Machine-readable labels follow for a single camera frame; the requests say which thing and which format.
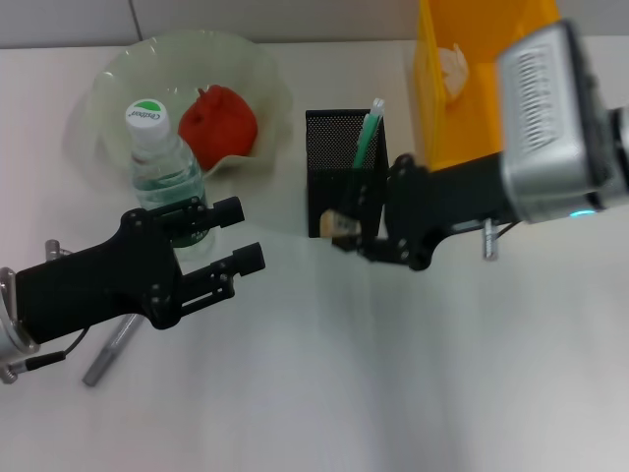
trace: yellow box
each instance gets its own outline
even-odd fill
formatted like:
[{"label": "yellow box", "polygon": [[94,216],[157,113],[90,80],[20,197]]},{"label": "yellow box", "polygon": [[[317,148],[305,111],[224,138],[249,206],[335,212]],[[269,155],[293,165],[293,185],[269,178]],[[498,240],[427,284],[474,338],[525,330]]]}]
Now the yellow box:
[{"label": "yellow box", "polygon": [[[554,0],[420,0],[415,87],[430,170],[502,150],[495,60],[558,19]],[[470,76],[461,95],[446,103],[437,49],[454,44]]]}]

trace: plastic bottle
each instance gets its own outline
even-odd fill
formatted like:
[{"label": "plastic bottle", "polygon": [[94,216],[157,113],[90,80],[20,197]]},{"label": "plastic bottle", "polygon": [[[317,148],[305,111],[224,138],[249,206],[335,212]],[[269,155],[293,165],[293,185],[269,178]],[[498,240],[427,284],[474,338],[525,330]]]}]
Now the plastic bottle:
[{"label": "plastic bottle", "polygon": [[[152,99],[138,100],[127,108],[126,122],[133,141],[133,187],[142,208],[154,209],[192,197],[199,197],[207,205],[199,163],[171,129],[164,105]],[[207,249],[213,237],[207,233],[174,240],[174,248],[197,248],[178,250],[177,256],[187,258]]]}]

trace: wire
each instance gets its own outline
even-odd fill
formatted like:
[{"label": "wire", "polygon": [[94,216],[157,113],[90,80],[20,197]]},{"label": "wire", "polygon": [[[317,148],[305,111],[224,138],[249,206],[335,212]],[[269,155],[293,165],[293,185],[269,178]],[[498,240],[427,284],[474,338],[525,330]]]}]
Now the wire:
[{"label": "wire", "polygon": [[508,224],[506,227],[502,228],[499,232],[498,232],[498,236],[495,239],[498,239],[500,236],[504,235],[504,233],[506,233],[507,231],[509,231],[510,229],[513,229],[520,221],[516,221],[515,223],[511,223]]},{"label": "wire", "polygon": [[70,347],[65,351],[52,352],[50,354],[44,354],[43,356],[35,356],[25,359],[24,365],[28,372],[35,371],[37,369],[41,369],[42,367],[50,366],[52,364],[56,364],[61,361],[66,360],[66,356],[70,354],[74,349],[79,345],[83,338],[86,337],[87,332],[89,331],[89,327],[86,327],[81,334],[75,339],[75,341],[70,344]]},{"label": "wire", "polygon": [[74,351],[75,347],[77,347],[79,345],[79,343],[81,341],[83,341],[83,338],[86,337],[86,334],[87,334],[88,331],[89,331],[89,327],[86,327],[83,331],[81,331],[81,334],[79,334],[79,337],[77,337],[77,339],[75,339],[75,342],[70,344],[70,347],[68,349],[66,349],[65,351],[63,351],[66,354],[66,356],[68,354],[70,354],[72,351]]}]

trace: bolt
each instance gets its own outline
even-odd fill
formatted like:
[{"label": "bolt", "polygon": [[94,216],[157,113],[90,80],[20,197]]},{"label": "bolt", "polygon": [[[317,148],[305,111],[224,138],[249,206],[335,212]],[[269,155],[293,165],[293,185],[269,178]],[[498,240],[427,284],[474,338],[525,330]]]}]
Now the bolt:
[{"label": "bolt", "polygon": [[0,380],[3,384],[13,384],[18,379],[18,375],[13,372],[10,365],[0,367]]},{"label": "bolt", "polygon": [[55,259],[59,258],[59,253],[61,252],[59,241],[57,241],[56,239],[49,239],[48,241],[46,241],[44,247],[46,249],[47,261],[54,261]]},{"label": "bolt", "polygon": [[498,228],[488,218],[483,226],[483,259],[486,261],[496,261],[498,259]]}]

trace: green pen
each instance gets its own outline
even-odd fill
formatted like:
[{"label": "green pen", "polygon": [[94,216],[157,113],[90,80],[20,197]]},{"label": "green pen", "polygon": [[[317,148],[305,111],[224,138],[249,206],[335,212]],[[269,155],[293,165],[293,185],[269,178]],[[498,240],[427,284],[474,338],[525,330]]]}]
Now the green pen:
[{"label": "green pen", "polygon": [[363,129],[361,130],[361,134],[358,136],[358,149],[356,150],[356,157],[354,157],[353,168],[360,169],[363,167],[365,159],[367,158],[367,150],[369,149],[373,136],[375,136],[375,132],[377,131],[377,127],[380,124],[380,120],[383,115],[384,100],[376,98],[373,101],[370,113],[365,115]]}]

